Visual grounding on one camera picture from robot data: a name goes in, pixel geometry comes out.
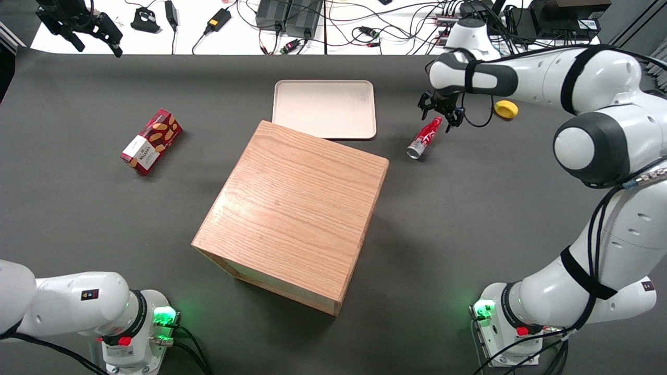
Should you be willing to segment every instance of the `power adapter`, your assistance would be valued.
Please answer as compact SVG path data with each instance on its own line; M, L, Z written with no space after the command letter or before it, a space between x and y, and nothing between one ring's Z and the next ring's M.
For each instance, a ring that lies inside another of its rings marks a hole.
M220 31L220 29L222 29L222 27L229 21L229 19L231 19L231 13L227 9L221 8L206 23L206 30L204 30L204 35L208 35L213 31Z
M165 1L165 12L167 13L167 22L169 22L171 28L176 31L176 27L178 27L178 15L176 14L176 7L173 6L171 0Z

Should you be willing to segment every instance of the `red button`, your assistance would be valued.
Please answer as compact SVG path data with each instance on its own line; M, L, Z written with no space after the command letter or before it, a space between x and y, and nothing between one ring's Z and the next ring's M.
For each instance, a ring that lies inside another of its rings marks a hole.
M118 339L118 345L128 346L131 341L132 341L131 337L121 337Z

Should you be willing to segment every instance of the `red snack box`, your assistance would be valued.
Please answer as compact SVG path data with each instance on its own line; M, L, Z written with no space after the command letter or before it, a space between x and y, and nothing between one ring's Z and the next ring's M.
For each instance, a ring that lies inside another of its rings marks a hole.
M147 175L182 131L173 115L160 109L123 150L121 159L138 174Z

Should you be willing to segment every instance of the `white table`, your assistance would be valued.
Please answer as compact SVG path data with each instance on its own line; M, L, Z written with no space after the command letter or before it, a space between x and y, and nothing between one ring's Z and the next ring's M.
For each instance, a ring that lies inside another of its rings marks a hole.
M148 5L148 0L128 0L130 2L137 2L143 5ZM123 0L96 0L95 8L108 14L111 19L115 20L120 31L123 33L121 40L121 48L124 54L129 55L169 55L171 53L171 40L173 32L165 18L164 0L157 0L150 9L155 12L157 24L161 30L156 33L146 33L132 29L130 23L134 19L134 13L137 8L136 5L126 4ZM221 7L229 7L233 0L229 3L224 3L221 0L173 0L177 8L179 27L175 43L175 53L178 55L190 54L195 42L201 37L206 22L213 16ZM435 4L426 6L428 1L409 1L409 0L395 0L389 5L382 5L377 0L333 0L325 3L327 7L327 17L334 20L348 20L365 17L356 21L327 21L327 42L330 45L343 45L348 40L352 40L351 33L355 27L368 26L382 28L388 24L377 16L373 15L371 11L361 7L352 5L351 3L365 5L375 12L383 12L391 9L405 7L395 12L382 15L382 19L387 22L401 27L402 29L414 33L418 29L419 21L429 14L436 6ZM461 1L456 1L455 5L458 11ZM525 3L528 6L529 1L525 0L508 0L506 5L521 6ZM248 25L243 19L255 25L255 13L253 10L257 9L259 0L239 0L235 5L230 7L232 14L231 20L227 22L223 28L217 33L208 35L197 47L195 53L198 55L261 55L259 49L258 37L260 32ZM414 17L412 31L410 31L410 22ZM440 12L440 9L433 10L432 15ZM324 19L319 18L319 27L315 33L315 41L310 41L303 49L301 54L324 54L324 44L317 42L324 40ZM422 40L430 40L438 34L441 27L436 27L434 20L427 20L420 31L417 33L418 40L410 39L408 41L400 40L388 33L382 33L382 53L385 55L405 55L415 51L421 44ZM390 27L388 32L396 36L404 37L400 31ZM82 42L85 44L83 53L95 54L110 54L110 48L89 35L79 34ZM282 34L278 38L277 50L289 41L295 38ZM261 40L263 44L271 50L275 43L275 32L262 31ZM561 45L563 41L556 41L554 45ZM508 48L504 44L498 46L503 53L508 52ZM44 25L40 25L39 30L33 40L31 48L52 53L78 53L70 42L64 40L60 35L52 35ZM417 54L423 55L431 50L428 44L425 44L417 51ZM442 48L435 47L432 49L432 54L438 54L443 51ZM328 47L329 54L336 55L377 55L380 54L380 48L366 47L365 45L344 45L341 47Z

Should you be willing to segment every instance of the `black bracket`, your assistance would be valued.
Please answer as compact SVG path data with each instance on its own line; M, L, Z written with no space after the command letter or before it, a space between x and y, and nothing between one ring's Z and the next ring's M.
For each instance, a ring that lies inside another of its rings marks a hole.
M424 92L417 104L422 110L422 121L426 119L431 109L435 109L436 112L441 113L447 120L445 133L449 133L453 127L459 127L465 118L466 109L456 106L458 96L458 93L444 96L440 95L437 91L435 93L431 91Z
M160 30L160 26L155 22L155 12L146 7L137 8L134 12L134 21L129 25L135 30L147 33L157 33Z

